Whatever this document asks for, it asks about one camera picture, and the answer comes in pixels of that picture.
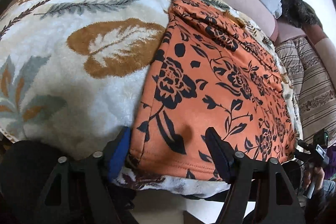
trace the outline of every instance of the purple fabric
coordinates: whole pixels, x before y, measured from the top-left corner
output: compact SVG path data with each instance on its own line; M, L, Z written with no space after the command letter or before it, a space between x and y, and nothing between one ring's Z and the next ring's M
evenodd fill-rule
M329 157L329 164L324 170L324 179L330 179L336 173L336 145L330 146L327 149L327 155Z

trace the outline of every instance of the person's arm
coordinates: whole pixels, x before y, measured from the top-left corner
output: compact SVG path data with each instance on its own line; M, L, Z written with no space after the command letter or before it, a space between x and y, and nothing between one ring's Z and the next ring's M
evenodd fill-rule
M315 190L311 199L307 200L304 210L306 224L316 224L318 216L323 211L326 204L326 196L323 190L324 171L322 168L314 168ZM310 172L306 171L303 177L303 188L307 188L310 184Z

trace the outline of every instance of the gray leaf pattern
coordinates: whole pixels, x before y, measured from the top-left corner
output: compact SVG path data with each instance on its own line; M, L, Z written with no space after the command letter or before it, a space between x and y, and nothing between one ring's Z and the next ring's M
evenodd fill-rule
M222 8L223 10L230 9L230 7L228 5L226 5L225 3L220 2L218 0L201 0L201 1L203 1L207 5L212 5L212 6L215 6L215 7Z
M21 67L15 80L15 66L10 56L0 68L0 119L11 119L6 131L19 139L26 138L25 124L42 124L66 105L61 97L36 95L21 107L37 73L49 58L31 56Z
M65 12L70 14L74 14L77 12L78 15L82 15L85 10L88 10L91 13L95 13L97 11L100 12L111 12L118 11L120 9L125 9L127 6L131 5L137 0L110 0L108 2L79 2L79 3L60 3L54 4L50 7L50 9L41 16L40 19L44 19L47 16L57 15L58 17L63 15Z

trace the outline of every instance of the blanket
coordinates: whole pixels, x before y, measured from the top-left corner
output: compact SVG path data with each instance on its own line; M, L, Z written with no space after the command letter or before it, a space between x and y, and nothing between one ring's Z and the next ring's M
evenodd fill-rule
M280 60L248 17L247 31ZM102 150L131 127L150 63L169 22L171 0L18 0L0 19L0 129L12 142L39 140L75 159ZM298 108L282 82L293 128ZM211 196L224 182L144 174L124 167L114 181L138 189Z

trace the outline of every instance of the black fabric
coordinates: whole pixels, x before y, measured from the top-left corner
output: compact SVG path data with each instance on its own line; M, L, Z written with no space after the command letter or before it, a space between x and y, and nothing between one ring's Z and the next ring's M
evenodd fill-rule
M302 28L303 24L318 24L322 28L314 9L303 0L281 0L281 4L281 16L294 27Z
M41 190L57 159L64 153L33 141L14 143L0 164L0 186L4 200L22 224L33 223L33 212Z
M304 210L304 218L306 224L319 223L319 214L326 206L326 195L323 188L315 193L311 199L307 200L306 208Z

